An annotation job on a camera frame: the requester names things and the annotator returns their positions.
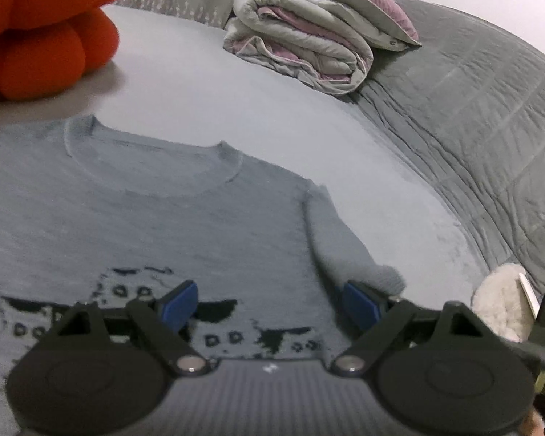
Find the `pink grey pillow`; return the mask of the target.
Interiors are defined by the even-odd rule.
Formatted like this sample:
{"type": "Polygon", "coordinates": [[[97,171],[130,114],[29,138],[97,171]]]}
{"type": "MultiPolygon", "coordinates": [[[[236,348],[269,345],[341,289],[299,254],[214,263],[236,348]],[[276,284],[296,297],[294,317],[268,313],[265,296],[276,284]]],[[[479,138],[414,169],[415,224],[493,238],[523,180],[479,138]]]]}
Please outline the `pink grey pillow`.
{"type": "Polygon", "coordinates": [[[421,46],[415,26],[395,0],[329,0],[370,46],[402,52],[411,46],[421,46]]]}

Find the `grey knit sweater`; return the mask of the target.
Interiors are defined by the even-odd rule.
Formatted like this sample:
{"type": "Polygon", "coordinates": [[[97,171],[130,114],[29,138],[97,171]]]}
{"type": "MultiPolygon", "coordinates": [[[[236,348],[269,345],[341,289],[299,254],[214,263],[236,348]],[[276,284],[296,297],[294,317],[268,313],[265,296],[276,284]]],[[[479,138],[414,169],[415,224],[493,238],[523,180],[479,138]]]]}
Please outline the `grey knit sweater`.
{"type": "Polygon", "coordinates": [[[226,143],[173,144],[92,116],[0,127],[0,435],[14,363],[79,301],[120,307],[185,280],[199,288],[192,347],[210,359],[332,360],[351,280],[389,295],[329,193],[226,143]]]}

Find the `white fleece sleeve cuff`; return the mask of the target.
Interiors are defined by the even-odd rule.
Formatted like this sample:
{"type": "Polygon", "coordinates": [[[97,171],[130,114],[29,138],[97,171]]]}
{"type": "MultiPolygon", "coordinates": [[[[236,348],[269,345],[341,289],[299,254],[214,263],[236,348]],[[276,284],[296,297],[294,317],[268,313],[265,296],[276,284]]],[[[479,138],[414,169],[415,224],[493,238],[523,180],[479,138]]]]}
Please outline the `white fleece sleeve cuff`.
{"type": "Polygon", "coordinates": [[[497,336],[523,343],[531,335],[540,302],[527,271],[519,264],[507,263],[483,280],[473,294],[471,307],[497,336]]]}

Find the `light grey bed sheet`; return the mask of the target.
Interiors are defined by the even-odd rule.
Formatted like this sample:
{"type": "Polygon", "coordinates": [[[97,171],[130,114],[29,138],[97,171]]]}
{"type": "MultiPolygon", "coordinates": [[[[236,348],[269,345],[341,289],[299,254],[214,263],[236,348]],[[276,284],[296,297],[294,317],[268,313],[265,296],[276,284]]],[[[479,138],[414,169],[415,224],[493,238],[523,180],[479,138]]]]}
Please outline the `light grey bed sheet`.
{"type": "Polygon", "coordinates": [[[469,302],[487,273],[452,211],[350,100],[223,49],[223,30],[109,5],[113,60],[45,100],[0,104],[0,125],[92,114],[105,126],[195,146],[220,141],[324,185],[339,216],[410,300],[469,302]]]}

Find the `dark grey quilted blanket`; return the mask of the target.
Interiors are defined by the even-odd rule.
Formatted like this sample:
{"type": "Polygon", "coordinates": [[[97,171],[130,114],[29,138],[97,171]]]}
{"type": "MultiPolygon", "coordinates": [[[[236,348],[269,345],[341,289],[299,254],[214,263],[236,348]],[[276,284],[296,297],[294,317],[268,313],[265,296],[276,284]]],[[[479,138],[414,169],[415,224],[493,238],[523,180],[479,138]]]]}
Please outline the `dark grey quilted blanket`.
{"type": "Polygon", "coordinates": [[[545,291],[545,54],[479,17],[397,0],[419,46],[378,51],[351,95],[444,199],[490,267],[545,291]]]}

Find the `folded white pink comforter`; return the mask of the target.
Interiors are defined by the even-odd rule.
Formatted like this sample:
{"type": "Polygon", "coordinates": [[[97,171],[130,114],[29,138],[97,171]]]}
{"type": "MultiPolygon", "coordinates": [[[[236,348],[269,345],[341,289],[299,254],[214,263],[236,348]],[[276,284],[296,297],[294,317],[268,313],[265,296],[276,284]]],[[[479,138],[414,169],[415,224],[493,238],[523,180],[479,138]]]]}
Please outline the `folded white pink comforter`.
{"type": "Polygon", "coordinates": [[[366,79],[374,56],[366,18],[332,0],[233,0],[223,48],[340,97],[366,79]]]}

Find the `orange pumpkin plush cushion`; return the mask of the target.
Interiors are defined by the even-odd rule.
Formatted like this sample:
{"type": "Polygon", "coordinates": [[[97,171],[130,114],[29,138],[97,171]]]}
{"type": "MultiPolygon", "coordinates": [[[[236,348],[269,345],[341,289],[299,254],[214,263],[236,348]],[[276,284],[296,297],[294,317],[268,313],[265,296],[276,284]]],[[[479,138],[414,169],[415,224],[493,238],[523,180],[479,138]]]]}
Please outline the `orange pumpkin plush cushion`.
{"type": "Polygon", "coordinates": [[[0,0],[0,100],[68,90],[107,65],[120,41],[103,12],[115,0],[0,0]]]}

